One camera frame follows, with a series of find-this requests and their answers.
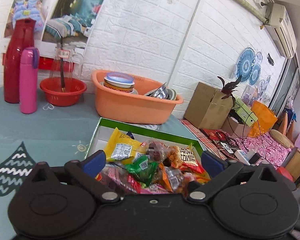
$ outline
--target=red thermos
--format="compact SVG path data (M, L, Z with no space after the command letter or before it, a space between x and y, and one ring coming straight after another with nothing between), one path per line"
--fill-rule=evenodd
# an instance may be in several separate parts
M16 21L4 60L3 91L8 103L19 103L20 58L23 49L34 46L35 20Z

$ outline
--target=brown cardboard box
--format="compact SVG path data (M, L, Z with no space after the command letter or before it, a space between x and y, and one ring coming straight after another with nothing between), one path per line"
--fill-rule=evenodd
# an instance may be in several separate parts
M239 124L236 121L234 121L231 117L227 117L221 130L227 132L231 138L237 138L237 135L240 138L242 138L242 132L243 132L243 137L246 137L250 132L251 127L249 127L246 124Z
M199 82L184 118L200 129L221 129L233 105L232 98L221 99L224 96L220 89Z

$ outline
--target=cardboard box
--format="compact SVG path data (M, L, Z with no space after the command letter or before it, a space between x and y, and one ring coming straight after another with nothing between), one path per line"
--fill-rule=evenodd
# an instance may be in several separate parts
M200 129L221 129L232 106L232 98L225 96L220 89L198 83L184 118Z
M239 124L235 120L233 120L231 117L227 117L221 130L227 132L231 138L237 138L236 134L242 138L242 132L243 137L246 137L248 133L251 130L251 127L249 127L246 124Z
M198 140L159 132L156 130L139 127L133 124L118 122L101 117L90 140L85 158L92 155L97 150L103 150L116 127L123 133L131 131L134 138L139 142L144 142L151 138L156 138L158 141L161 141L170 146L175 145L186 148L189 144L192 144L192 146L194 147L193 152L198 163L201 163L200 156L202 155L202 152L206 150L201 146Z

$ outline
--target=wall-mounted air conditioner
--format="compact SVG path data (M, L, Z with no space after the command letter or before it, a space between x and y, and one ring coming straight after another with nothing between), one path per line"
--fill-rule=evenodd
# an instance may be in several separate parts
M266 28L280 54L292 58L296 52L297 41L285 6L269 2L266 10Z

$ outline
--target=pink floral bedsheet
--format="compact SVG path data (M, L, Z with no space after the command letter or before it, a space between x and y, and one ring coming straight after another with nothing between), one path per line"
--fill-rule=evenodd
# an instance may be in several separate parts
M244 148L242 144L242 139L237 138L235 139L240 147L244 152L247 152L247 150ZM244 138L244 145L248 150L256 150L263 160L264 158L264 152L266 153L266 160L270 162L274 166L281 166L284 159L287 157L288 153L291 151L291 149L286 149L281 144L277 143L275 140L272 139L272 137L269 135L269 132L265 133L262 136L255 137L255 138Z

